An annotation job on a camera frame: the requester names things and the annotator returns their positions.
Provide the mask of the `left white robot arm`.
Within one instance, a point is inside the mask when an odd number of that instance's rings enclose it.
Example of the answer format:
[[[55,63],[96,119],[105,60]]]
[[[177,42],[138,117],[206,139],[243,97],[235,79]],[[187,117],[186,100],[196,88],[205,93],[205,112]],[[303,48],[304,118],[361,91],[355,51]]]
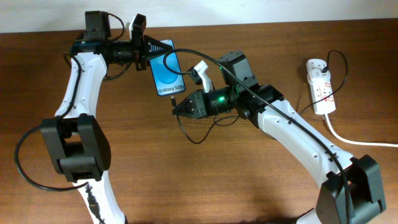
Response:
[[[71,74],[62,104],[40,130],[57,173],[65,176],[83,197],[94,223],[127,223],[109,181],[111,149],[96,120],[100,87],[109,65],[136,65],[171,47],[144,34],[146,17],[137,14],[128,25],[129,40],[111,38],[109,13],[87,11],[85,31],[70,48]]]

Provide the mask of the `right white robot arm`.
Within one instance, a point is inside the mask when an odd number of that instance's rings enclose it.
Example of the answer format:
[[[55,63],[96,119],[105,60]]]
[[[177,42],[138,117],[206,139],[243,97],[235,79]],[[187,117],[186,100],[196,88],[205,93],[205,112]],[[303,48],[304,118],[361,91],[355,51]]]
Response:
[[[201,61],[186,74],[203,89],[174,104],[172,113],[201,119],[235,109],[240,118],[279,141],[320,188],[315,208],[290,223],[367,223],[386,210],[381,171],[372,157],[355,158],[320,134],[281,92],[258,83],[242,51],[211,62],[220,67],[226,87],[214,88]]]

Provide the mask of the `blue Galaxy smartphone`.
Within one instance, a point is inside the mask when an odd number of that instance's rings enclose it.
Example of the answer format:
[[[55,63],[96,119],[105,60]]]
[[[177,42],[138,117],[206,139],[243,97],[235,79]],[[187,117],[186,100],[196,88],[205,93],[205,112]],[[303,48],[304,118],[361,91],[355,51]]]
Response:
[[[172,46],[172,40],[161,40],[161,42]],[[166,69],[163,63],[164,55],[154,58],[150,61],[152,76],[155,82],[156,93],[159,96],[174,95],[186,90],[185,82],[182,75],[177,75]],[[169,68],[176,72],[181,72],[179,61],[176,53],[170,54],[166,59],[166,64]]]

